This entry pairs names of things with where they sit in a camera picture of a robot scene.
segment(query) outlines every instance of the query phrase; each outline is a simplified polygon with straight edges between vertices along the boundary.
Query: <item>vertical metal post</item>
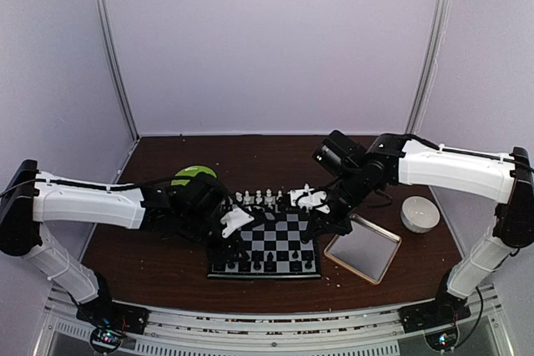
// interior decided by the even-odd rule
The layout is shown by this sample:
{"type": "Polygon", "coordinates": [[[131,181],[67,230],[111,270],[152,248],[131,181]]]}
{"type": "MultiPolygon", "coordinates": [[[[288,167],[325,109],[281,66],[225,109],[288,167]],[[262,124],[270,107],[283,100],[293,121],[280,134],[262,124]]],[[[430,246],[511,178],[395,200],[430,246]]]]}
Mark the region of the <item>vertical metal post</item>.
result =
{"type": "Polygon", "coordinates": [[[115,86],[115,91],[117,92],[118,101],[123,112],[124,119],[126,120],[130,136],[132,137],[132,140],[136,141],[139,139],[139,133],[137,131],[137,127],[135,126],[134,116],[128,102],[128,96],[126,95],[123,78],[118,66],[117,53],[115,52],[115,45],[113,44],[113,36],[111,34],[111,26],[109,24],[106,0],[95,1],[97,3],[98,17],[100,19],[100,27],[102,28],[103,42],[106,49],[109,70],[113,79],[113,85],[115,86]]]}
{"type": "Polygon", "coordinates": [[[426,49],[425,61],[421,70],[419,84],[417,86],[416,98],[411,109],[407,133],[414,133],[425,111],[426,98],[431,85],[431,77],[436,64],[436,55],[438,47],[443,36],[443,28],[446,21],[447,9],[450,0],[436,0],[434,9],[434,19],[432,21],[431,35],[426,49]]]}

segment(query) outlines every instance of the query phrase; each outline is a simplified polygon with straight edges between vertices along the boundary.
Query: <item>white bowl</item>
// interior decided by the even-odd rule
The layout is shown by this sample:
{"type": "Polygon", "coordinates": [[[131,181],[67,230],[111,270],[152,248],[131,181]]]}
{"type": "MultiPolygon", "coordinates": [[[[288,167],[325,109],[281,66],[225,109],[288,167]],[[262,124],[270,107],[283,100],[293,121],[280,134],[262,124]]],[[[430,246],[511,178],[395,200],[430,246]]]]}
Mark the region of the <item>white bowl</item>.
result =
{"type": "Polygon", "coordinates": [[[402,223],[414,233],[428,233],[440,222],[435,204],[421,196],[412,196],[402,204],[402,223]]]}

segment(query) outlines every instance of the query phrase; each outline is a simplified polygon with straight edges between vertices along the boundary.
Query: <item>wooden table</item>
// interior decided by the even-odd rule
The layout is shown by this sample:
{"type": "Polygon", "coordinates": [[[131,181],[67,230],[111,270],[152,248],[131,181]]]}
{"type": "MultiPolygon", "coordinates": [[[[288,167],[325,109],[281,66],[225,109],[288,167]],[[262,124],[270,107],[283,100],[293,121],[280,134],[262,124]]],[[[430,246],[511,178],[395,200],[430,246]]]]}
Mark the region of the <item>wooden table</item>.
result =
{"type": "MultiPolygon", "coordinates": [[[[365,146],[372,137],[358,137],[365,146]]],[[[311,154],[322,137],[173,137],[143,138],[122,181],[139,182],[173,175],[203,164],[216,170],[231,191],[302,188],[327,183],[331,176],[311,154]]],[[[393,204],[356,210],[361,216],[402,237],[402,245],[380,285],[321,259],[316,280],[213,280],[206,278],[201,245],[157,233],[100,225],[84,263],[109,281],[116,299],[159,307],[210,312],[294,313],[367,308],[434,296],[442,275],[460,261],[444,223],[430,233],[408,231],[401,222],[402,202],[414,195],[431,198],[426,187],[389,187],[393,204]]],[[[381,199],[370,199],[380,202],[381,199]]],[[[320,239],[321,249],[331,237],[320,239]]]]}

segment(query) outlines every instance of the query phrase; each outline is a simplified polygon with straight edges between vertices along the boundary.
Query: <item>ventilation grille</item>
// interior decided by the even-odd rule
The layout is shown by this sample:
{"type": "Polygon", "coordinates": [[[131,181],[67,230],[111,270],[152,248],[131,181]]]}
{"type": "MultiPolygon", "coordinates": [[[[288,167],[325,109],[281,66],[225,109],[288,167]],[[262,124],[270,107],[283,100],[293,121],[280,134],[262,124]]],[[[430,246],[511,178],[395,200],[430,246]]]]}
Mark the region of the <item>ventilation grille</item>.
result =
{"type": "MultiPolygon", "coordinates": [[[[221,353],[221,352],[202,352],[183,350],[182,348],[174,346],[165,346],[161,344],[140,343],[137,342],[135,346],[135,353],[145,356],[237,356],[243,353],[221,353]]],[[[248,355],[273,354],[273,352],[247,352],[248,355]]],[[[298,356],[400,356],[399,345],[395,342],[388,342],[379,345],[359,346],[353,349],[328,352],[328,353],[313,353],[313,352],[291,352],[298,356]]]]}
{"type": "Polygon", "coordinates": [[[56,331],[64,333],[69,337],[80,339],[89,339],[89,335],[91,334],[91,331],[85,327],[81,327],[75,323],[65,323],[63,321],[58,321],[56,331]]]}

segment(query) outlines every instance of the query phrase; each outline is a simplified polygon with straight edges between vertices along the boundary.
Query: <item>chessboard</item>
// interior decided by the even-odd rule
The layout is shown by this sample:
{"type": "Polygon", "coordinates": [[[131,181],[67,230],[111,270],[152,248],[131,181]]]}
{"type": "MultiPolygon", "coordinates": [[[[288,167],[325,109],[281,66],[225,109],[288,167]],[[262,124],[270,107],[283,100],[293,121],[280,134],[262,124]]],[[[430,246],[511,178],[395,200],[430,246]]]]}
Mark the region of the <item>chessboard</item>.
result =
{"type": "Polygon", "coordinates": [[[265,213],[265,223],[240,229],[247,261],[209,266],[209,278],[320,278],[320,253],[316,240],[300,241],[308,214],[265,213]]]}

